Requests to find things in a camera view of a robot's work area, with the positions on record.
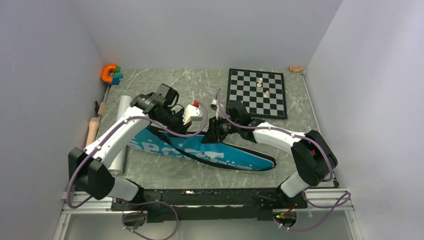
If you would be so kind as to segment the blue racket bag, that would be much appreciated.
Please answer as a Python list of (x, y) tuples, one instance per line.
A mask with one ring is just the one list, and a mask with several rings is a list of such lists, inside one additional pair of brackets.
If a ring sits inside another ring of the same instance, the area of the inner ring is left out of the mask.
[(228, 170), (265, 172), (277, 166), (274, 157), (255, 150), (224, 142), (201, 143), (204, 135), (205, 132), (201, 132), (193, 137), (182, 138), (150, 126), (133, 137), (128, 146)]

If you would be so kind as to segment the white shuttlecock tube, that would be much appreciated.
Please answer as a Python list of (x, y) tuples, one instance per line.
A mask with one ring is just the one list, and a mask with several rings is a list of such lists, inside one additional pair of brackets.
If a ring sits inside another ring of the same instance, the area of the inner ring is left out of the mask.
[[(117, 117), (116, 122), (121, 123), (123, 120), (121, 117), (126, 112), (127, 108), (130, 106), (131, 101), (133, 100), (132, 97), (123, 95), (120, 97), (120, 102), (117, 110)], [(110, 139), (110, 142), (112, 145), (111, 150), (108, 149), (106, 153), (106, 158), (108, 160), (108, 171), (113, 176), (118, 176), (123, 173), (124, 168), (124, 161), (126, 156), (126, 144), (129, 142), (125, 137), (122, 135), (122, 131), (118, 130), (112, 135), (112, 138)]]

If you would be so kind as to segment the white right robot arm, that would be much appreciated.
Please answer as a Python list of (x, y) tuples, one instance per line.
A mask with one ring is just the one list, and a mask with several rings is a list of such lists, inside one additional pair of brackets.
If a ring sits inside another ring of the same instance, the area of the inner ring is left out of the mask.
[(227, 135), (239, 134), (242, 139), (265, 144), (292, 155), (296, 172), (284, 180), (275, 194), (276, 203), (289, 207), (295, 196), (309, 187), (333, 179), (338, 160), (316, 130), (296, 132), (276, 127), (259, 118), (252, 118), (241, 101), (230, 101), (227, 112), (214, 99), (211, 108), (215, 117), (210, 118), (204, 143), (222, 142)]

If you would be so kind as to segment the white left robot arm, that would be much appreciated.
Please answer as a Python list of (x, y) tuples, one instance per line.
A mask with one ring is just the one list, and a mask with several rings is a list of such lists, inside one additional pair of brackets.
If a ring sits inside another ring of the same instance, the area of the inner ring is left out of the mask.
[(162, 124), (178, 135), (186, 133), (183, 111), (172, 110), (178, 100), (179, 93), (175, 89), (161, 84), (156, 92), (133, 98), (116, 123), (85, 149), (75, 147), (68, 154), (67, 194), (77, 186), (97, 200), (122, 199), (129, 209), (139, 209), (145, 200), (144, 188), (131, 180), (113, 176), (109, 167), (127, 144), (151, 123)]

